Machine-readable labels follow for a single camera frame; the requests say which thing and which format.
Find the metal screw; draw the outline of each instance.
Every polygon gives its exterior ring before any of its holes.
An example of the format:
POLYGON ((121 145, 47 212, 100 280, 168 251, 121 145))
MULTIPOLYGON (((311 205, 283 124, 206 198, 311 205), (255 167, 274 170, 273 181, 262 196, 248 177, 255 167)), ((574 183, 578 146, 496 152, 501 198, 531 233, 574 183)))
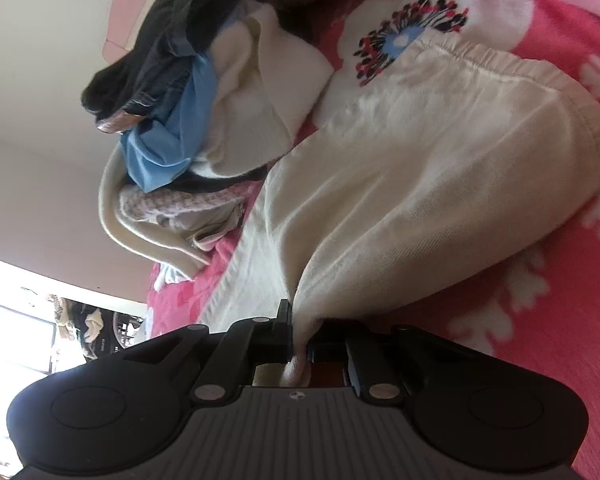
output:
POLYGON ((226 390, 220 384, 203 384, 193 393, 200 400, 218 400, 224 397, 226 390))
POLYGON ((379 400, 395 399, 400 395, 400 388, 395 384, 378 383, 369 388, 369 395, 379 400))

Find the pink blanket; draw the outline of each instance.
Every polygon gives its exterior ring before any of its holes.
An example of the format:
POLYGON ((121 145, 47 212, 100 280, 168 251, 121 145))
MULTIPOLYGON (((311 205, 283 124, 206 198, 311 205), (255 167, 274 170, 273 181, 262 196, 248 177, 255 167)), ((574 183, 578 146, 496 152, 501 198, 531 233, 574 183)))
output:
MULTIPOLYGON (((344 88, 352 73, 364 82, 370 77, 368 64, 381 68, 386 59, 366 46, 378 40, 376 28, 382 20, 392 20, 394 12, 418 1, 329 0, 316 5, 312 21, 317 46, 337 70, 330 88, 344 88), (354 10, 360 21, 348 22, 354 10), (359 34, 356 44, 344 37, 344 30, 359 34)), ((444 4, 429 0, 419 5, 429 6, 424 14, 430 17, 444 14, 442 20, 424 16, 423 23, 431 26, 455 19, 450 29, 473 41, 520 57, 546 59, 600 101, 600 17, 582 6, 559 0, 445 0, 444 4), (455 7, 441 13, 440 5, 455 7)), ((314 130, 309 120, 300 137, 314 130)), ((195 322, 239 237, 239 230, 225 237, 211 265, 194 282, 167 285, 160 293, 150 291, 147 301, 154 311, 154 336, 195 322)), ((600 195, 536 246, 371 321, 378 329, 405 322, 572 387, 590 415, 589 433, 574 465, 586 478, 600 479, 600 195)))

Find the black garment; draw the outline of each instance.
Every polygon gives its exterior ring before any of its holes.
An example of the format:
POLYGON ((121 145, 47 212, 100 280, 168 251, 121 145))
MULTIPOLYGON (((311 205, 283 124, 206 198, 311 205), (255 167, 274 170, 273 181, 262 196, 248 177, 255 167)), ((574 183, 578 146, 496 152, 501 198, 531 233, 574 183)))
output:
POLYGON ((82 92, 82 106, 103 131, 130 129, 168 116, 186 84, 191 57, 211 45, 240 0, 156 0, 131 52, 99 71, 82 92))
MULTIPOLYGON (((241 182, 255 182, 257 180, 263 180, 267 176, 266 165, 260 166, 255 170, 251 170, 248 173, 233 176, 231 178, 205 178, 204 176, 196 175, 190 171, 185 171, 176 180, 170 182, 165 187, 172 191, 182 191, 185 193, 213 193, 226 189, 234 184, 240 184, 241 182)), ((130 176, 126 176, 124 184, 136 184, 130 176)))

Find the pile of clothes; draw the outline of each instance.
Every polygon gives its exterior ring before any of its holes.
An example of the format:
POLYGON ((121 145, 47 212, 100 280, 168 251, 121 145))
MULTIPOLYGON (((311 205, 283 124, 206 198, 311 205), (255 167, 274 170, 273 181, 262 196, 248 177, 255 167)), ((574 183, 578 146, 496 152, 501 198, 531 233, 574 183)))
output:
POLYGON ((79 301, 49 294, 54 305, 58 335, 68 341, 78 340, 87 361, 119 352, 137 344, 135 336, 142 326, 142 318, 120 314, 79 301))
POLYGON ((332 73, 261 0, 156 0, 135 47, 82 94, 121 134, 100 184, 119 244, 192 280, 240 225, 253 182, 288 152, 332 73))

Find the window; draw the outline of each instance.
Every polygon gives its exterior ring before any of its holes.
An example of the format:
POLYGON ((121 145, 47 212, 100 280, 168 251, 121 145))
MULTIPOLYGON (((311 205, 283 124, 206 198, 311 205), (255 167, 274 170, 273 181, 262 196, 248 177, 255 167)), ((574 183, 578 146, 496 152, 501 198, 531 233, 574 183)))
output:
POLYGON ((6 427, 13 397, 53 371, 56 325, 0 305, 0 474, 11 476, 20 465, 6 427))

